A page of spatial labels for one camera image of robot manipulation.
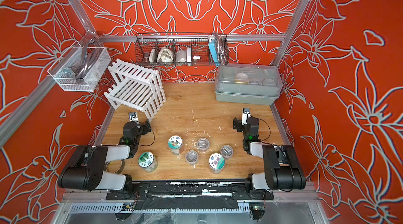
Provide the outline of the white slatted wooden shelf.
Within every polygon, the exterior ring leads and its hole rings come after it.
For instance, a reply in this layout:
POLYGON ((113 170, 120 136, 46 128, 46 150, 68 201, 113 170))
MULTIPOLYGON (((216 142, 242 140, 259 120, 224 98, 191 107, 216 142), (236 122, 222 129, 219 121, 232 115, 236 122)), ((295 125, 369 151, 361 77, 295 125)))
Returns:
POLYGON ((115 84, 104 95, 112 107, 128 106, 152 122, 166 102, 160 72, 121 60, 108 66, 108 71, 115 84))

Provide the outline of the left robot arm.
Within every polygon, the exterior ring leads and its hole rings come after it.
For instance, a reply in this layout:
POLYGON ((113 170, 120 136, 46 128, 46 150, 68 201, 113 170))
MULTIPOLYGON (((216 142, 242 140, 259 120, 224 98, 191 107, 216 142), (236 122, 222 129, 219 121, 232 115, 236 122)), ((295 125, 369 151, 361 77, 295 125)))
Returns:
POLYGON ((86 191, 123 191, 132 194, 134 189, 131 176, 106 171, 106 166, 112 161, 133 158, 139 149, 141 136, 151 131, 150 121, 127 122, 117 145, 77 146, 58 178, 58 187, 86 191))

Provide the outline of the small clear cup red seeds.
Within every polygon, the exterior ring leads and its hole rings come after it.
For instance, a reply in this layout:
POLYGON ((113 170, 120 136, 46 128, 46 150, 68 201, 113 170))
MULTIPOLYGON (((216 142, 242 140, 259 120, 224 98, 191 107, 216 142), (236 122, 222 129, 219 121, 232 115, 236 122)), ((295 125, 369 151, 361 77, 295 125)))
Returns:
POLYGON ((210 148, 210 142, 209 142, 209 140, 206 139, 206 138, 203 138, 203 137, 200 138, 200 139, 197 141, 196 145, 197 145, 197 148, 199 149, 199 151, 201 151, 201 152, 205 152, 205 151, 207 151, 207 150, 210 148))

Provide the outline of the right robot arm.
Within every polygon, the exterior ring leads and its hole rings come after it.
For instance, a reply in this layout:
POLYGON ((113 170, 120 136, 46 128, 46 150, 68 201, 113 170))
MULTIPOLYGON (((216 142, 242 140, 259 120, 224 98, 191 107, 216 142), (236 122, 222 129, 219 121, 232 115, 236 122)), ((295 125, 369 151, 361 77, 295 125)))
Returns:
POLYGON ((295 149, 291 145, 264 143, 259 138, 259 119, 233 119, 233 129, 243 134, 243 150, 263 160, 263 172, 250 174, 248 182, 254 190, 302 190, 306 187, 295 149))

